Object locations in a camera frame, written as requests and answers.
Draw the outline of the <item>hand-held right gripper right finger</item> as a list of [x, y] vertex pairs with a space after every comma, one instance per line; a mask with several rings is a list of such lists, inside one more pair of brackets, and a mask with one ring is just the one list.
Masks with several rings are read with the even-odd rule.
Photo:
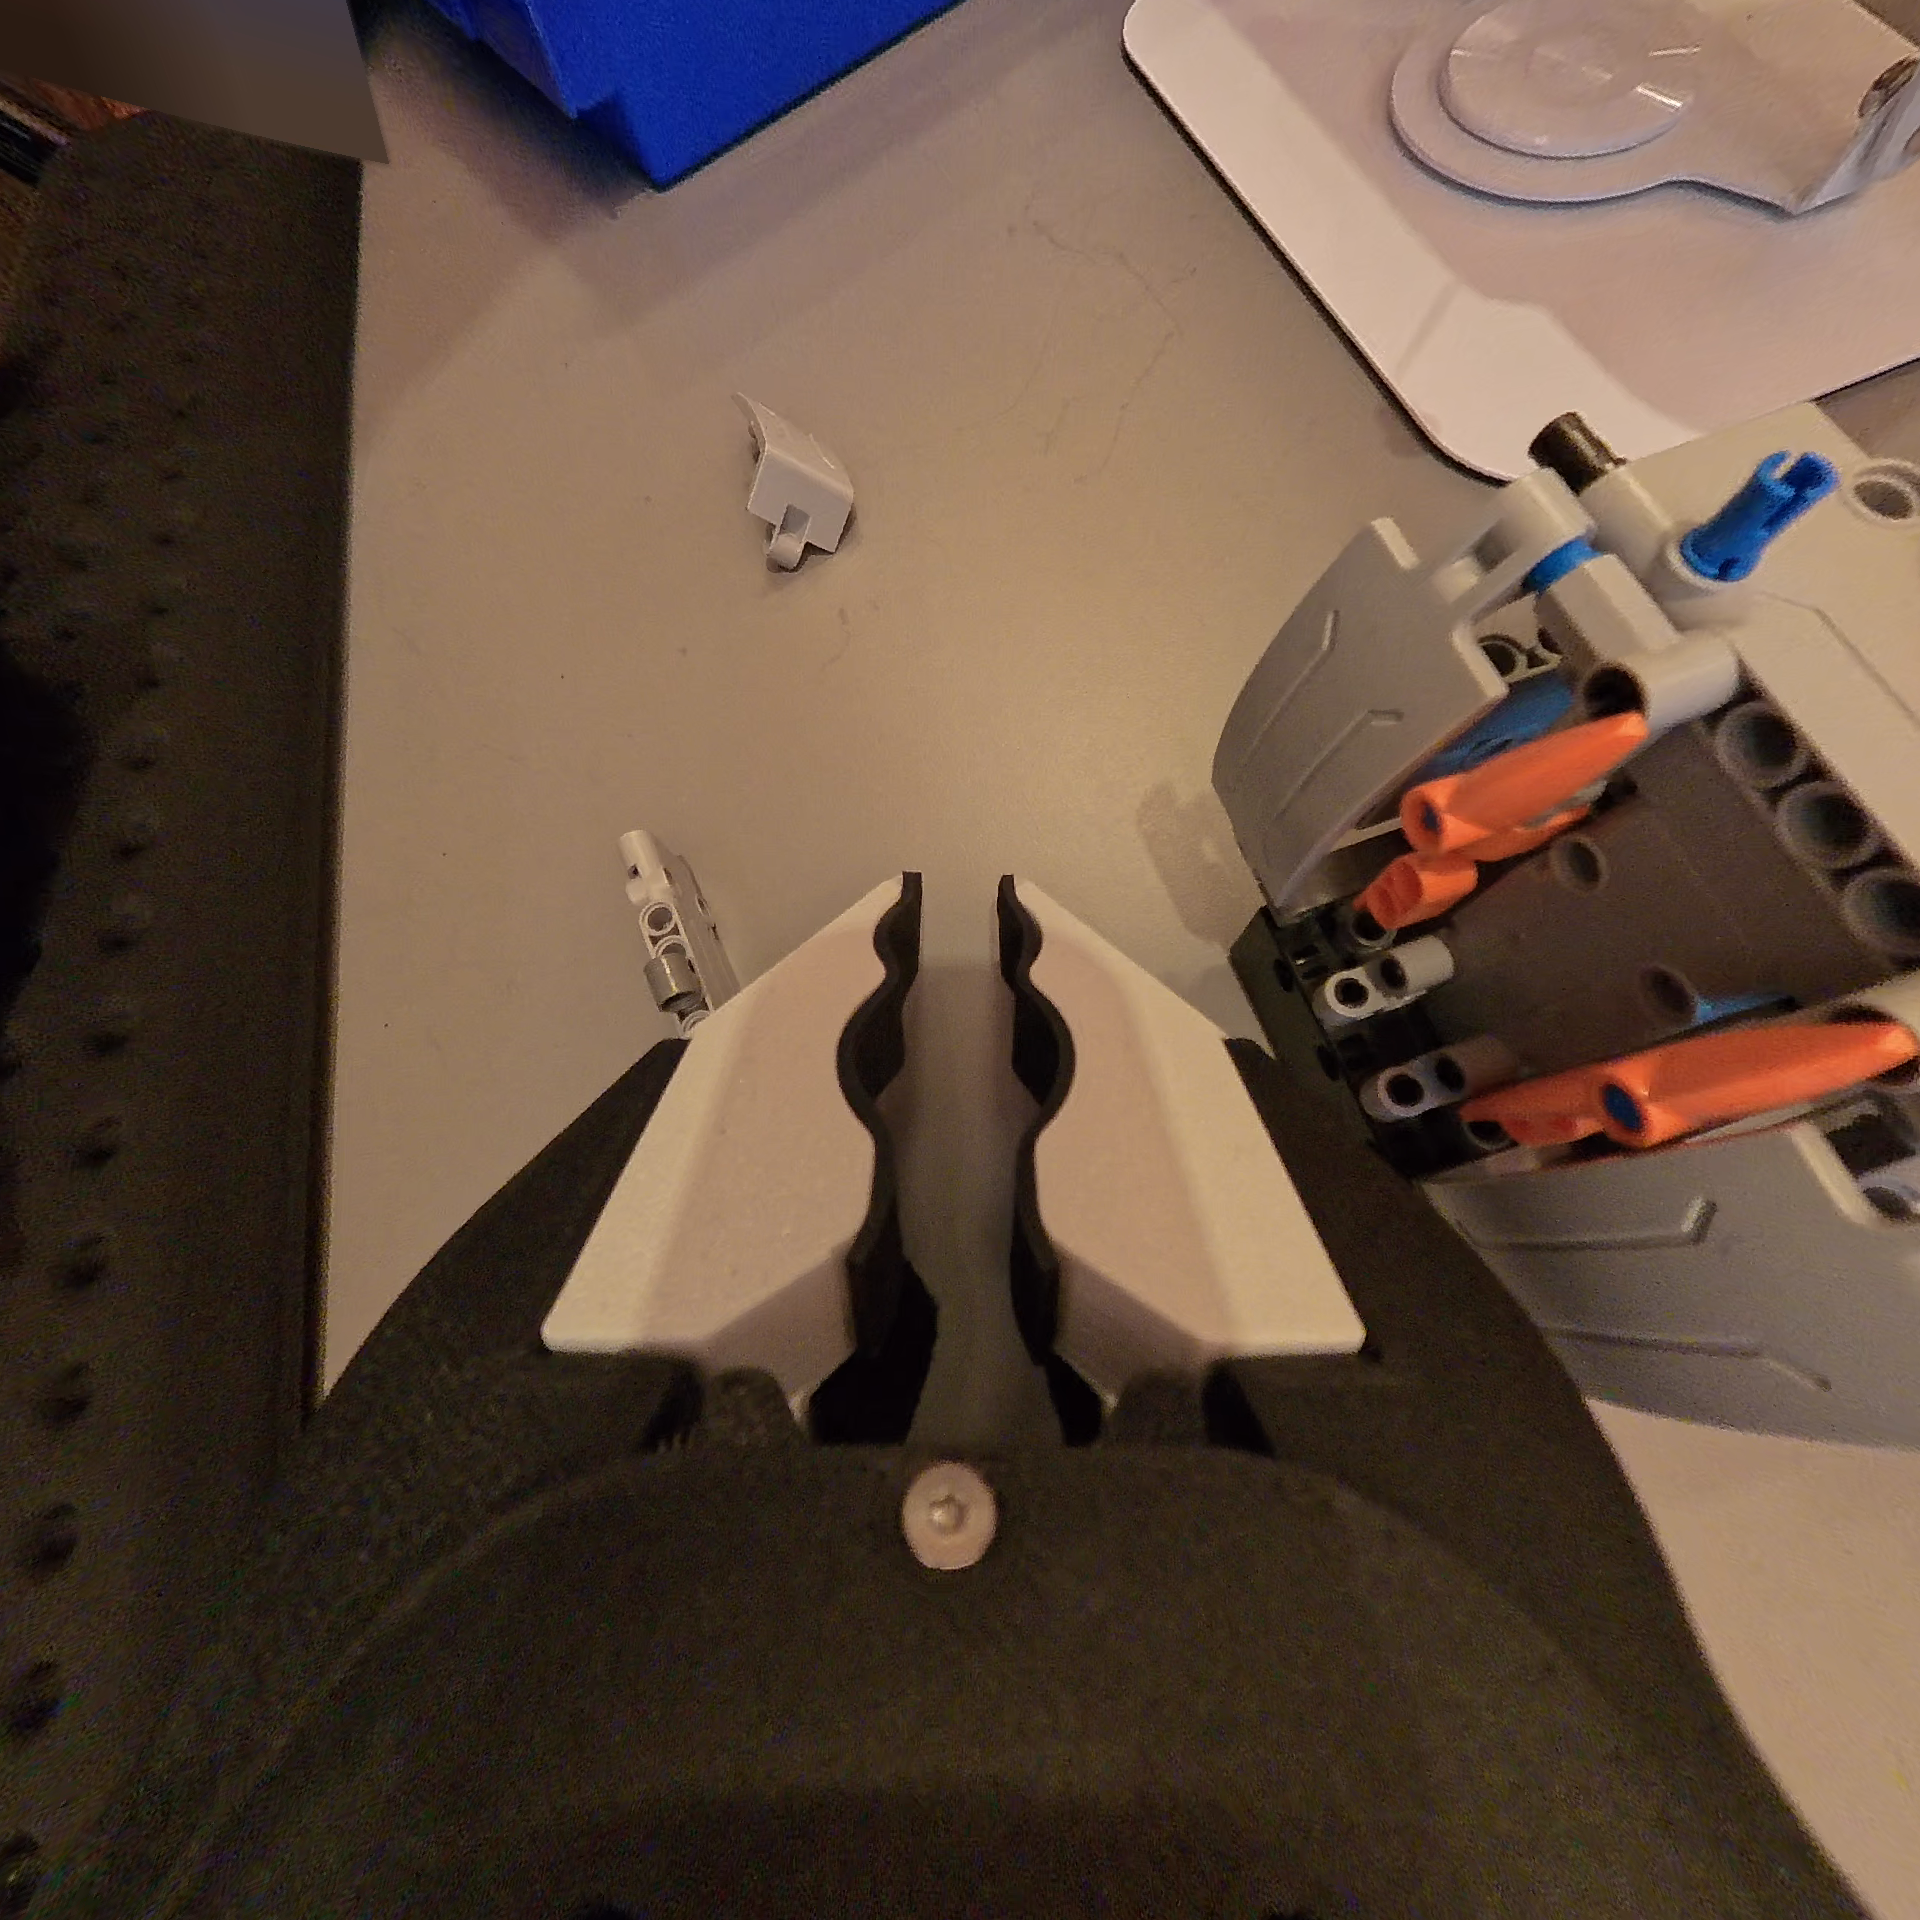
[[1090, 925], [1001, 877], [1031, 1103], [1010, 1284], [1027, 1352], [1114, 1408], [1141, 1380], [1359, 1356], [1367, 1328], [1231, 1037]]

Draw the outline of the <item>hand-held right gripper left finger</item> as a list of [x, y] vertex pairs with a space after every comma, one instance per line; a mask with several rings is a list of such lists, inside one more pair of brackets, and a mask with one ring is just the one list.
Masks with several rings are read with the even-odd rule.
[[685, 1045], [540, 1327], [561, 1356], [758, 1373], [826, 1422], [906, 1422], [938, 1310], [906, 1257], [885, 1100], [924, 881], [902, 872]]

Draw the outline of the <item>small grey curved brick piece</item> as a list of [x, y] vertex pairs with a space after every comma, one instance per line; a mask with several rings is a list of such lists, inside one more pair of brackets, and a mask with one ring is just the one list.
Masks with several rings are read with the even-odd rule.
[[835, 555], [855, 516], [852, 475], [826, 445], [744, 392], [734, 392], [752, 445], [747, 512], [762, 528], [770, 570]]

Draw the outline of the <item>blue plastic bin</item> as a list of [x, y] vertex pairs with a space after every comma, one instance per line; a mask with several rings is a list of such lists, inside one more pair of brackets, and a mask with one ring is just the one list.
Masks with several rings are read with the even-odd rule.
[[698, 173], [949, 10], [949, 2], [434, 5], [654, 188]]

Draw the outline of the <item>light grey holed brick beam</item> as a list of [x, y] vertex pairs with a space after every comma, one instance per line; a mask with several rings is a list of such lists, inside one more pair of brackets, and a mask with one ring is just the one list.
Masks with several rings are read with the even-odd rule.
[[642, 980], [686, 1041], [741, 993], [738, 975], [691, 863], [642, 828], [622, 833], [618, 852], [642, 941]]

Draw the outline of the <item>grey orange toy brick model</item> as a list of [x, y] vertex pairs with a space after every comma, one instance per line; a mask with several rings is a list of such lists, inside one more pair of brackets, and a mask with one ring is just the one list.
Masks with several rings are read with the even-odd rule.
[[1529, 455], [1453, 550], [1369, 523], [1254, 664], [1232, 973], [1585, 1392], [1915, 1453], [1917, 1054], [1665, 1143], [1606, 1064], [1917, 1045], [1917, 462], [1814, 403]]

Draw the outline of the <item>black studded foam pad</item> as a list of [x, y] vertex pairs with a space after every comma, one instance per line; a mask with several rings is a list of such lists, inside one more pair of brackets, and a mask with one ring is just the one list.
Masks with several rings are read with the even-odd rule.
[[4, 1917], [69, 1902], [315, 1374], [364, 173], [158, 112], [4, 345]]

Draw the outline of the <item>white stand with base plate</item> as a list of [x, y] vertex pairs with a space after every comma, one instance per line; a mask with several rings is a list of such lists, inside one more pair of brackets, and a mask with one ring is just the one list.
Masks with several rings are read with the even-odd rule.
[[1862, 5], [1128, 8], [1141, 80], [1456, 465], [1917, 361], [1917, 30]]

